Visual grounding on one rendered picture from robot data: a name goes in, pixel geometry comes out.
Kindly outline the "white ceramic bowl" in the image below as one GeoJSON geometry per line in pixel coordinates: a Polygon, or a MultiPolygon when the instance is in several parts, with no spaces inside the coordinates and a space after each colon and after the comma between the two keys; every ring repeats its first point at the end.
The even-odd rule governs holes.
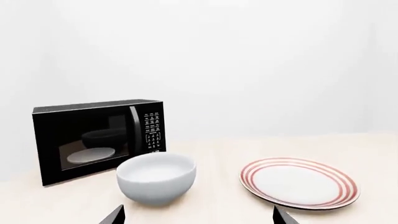
{"type": "Polygon", "coordinates": [[[181,154],[152,152],[130,158],[116,169],[121,192],[132,201],[150,206],[172,203],[193,185],[195,162],[181,154]]]}

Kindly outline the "white plate with red rings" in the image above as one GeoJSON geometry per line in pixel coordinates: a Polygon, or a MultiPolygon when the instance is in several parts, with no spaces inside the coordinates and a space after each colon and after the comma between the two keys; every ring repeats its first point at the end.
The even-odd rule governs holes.
{"type": "Polygon", "coordinates": [[[246,164],[242,186],[270,203],[300,210],[334,210],[351,205],[358,184],[339,169],[301,158],[271,157],[246,164]]]}

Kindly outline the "black microwave oven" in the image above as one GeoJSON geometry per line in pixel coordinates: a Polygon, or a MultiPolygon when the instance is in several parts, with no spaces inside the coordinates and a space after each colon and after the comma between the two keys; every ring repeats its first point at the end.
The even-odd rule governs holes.
{"type": "Polygon", "coordinates": [[[159,100],[36,107],[32,120],[43,186],[166,151],[164,103],[159,100]]]}

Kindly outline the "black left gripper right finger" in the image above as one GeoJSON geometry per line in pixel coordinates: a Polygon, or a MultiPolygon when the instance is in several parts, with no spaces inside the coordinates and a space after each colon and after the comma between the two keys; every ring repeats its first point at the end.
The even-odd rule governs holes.
{"type": "Polygon", "coordinates": [[[274,224],[298,224],[287,212],[276,206],[273,209],[272,219],[274,224]]]}

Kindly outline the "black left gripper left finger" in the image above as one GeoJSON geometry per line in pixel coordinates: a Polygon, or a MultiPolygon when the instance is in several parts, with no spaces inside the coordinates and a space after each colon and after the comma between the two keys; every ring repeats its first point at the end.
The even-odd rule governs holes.
{"type": "Polygon", "coordinates": [[[125,222],[124,205],[120,205],[117,208],[115,208],[99,224],[124,224],[124,222],[125,222]]]}

